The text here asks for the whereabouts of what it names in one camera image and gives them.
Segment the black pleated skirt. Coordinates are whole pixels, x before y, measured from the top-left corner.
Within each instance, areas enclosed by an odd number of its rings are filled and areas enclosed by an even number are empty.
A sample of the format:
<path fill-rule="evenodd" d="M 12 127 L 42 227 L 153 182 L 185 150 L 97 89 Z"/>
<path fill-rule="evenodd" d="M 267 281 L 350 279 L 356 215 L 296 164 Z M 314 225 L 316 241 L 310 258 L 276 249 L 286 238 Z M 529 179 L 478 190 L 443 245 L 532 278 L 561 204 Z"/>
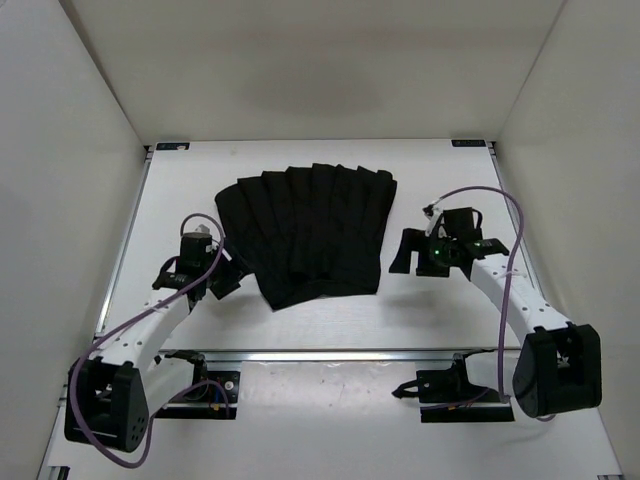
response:
<path fill-rule="evenodd" d="M 386 170 L 315 163 L 240 178 L 214 201 L 227 241 L 277 311 L 377 293 L 396 191 Z"/>

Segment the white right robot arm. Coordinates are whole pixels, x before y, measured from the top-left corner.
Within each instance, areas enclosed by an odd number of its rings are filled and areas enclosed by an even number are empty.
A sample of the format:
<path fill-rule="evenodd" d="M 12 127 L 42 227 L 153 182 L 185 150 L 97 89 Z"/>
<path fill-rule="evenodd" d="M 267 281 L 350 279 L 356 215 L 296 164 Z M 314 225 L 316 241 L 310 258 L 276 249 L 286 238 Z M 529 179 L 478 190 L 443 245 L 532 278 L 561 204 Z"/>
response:
<path fill-rule="evenodd" d="M 415 269 L 413 255 L 418 257 Z M 500 393 L 531 418 L 600 405 L 599 334 L 552 307 L 508 261 L 508 249 L 495 238 L 437 238 L 417 229 L 403 231 L 390 272 L 446 277 L 459 269 L 498 309 L 501 326 L 513 331 L 520 353 L 509 358 L 499 347 L 457 353 L 449 368 L 418 373 L 394 391 L 395 397 L 453 407 Z"/>

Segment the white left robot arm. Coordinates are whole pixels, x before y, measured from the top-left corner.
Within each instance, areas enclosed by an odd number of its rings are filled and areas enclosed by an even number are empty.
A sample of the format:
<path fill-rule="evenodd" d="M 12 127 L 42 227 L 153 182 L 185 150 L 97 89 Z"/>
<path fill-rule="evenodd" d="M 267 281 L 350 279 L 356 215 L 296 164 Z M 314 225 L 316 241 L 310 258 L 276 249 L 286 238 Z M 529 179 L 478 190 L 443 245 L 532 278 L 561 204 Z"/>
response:
<path fill-rule="evenodd" d="M 224 298 L 248 272 L 240 258 L 217 247 L 168 260 L 142 318 L 98 340 L 71 367 L 66 439 L 131 453 L 150 439 L 152 419 L 170 403 L 207 402 L 215 417 L 233 418 L 237 374 L 211 374 L 203 353 L 170 350 L 165 343 L 206 294 Z"/>

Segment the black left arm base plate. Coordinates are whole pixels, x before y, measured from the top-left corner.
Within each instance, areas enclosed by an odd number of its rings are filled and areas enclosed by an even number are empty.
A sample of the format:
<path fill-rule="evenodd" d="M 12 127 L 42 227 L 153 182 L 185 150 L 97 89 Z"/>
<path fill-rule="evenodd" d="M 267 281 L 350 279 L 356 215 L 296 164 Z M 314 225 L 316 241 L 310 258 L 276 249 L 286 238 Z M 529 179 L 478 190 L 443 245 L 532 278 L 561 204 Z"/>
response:
<path fill-rule="evenodd" d="M 239 365 L 212 362 L 193 350 L 174 350 L 157 355 L 148 373 L 149 413 L 155 418 L 236 419 Z"/>

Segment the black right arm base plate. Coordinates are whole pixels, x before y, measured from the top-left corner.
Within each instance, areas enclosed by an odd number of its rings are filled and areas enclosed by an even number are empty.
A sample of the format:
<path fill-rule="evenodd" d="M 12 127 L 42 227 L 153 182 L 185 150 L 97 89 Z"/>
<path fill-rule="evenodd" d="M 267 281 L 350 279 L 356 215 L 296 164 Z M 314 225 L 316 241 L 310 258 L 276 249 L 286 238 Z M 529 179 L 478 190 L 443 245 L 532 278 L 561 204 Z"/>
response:
<path fill-rule="evenodd" d="M 498 392 L 469 381 L 466 360 L 494 350 L 456 353 L 446 369 L 416 371 L 413 380 L 400 384 L 391 395 L 399 400 L 416 399 L 423 424 L 511 423 L 510 403 L 501 403 Z"/>

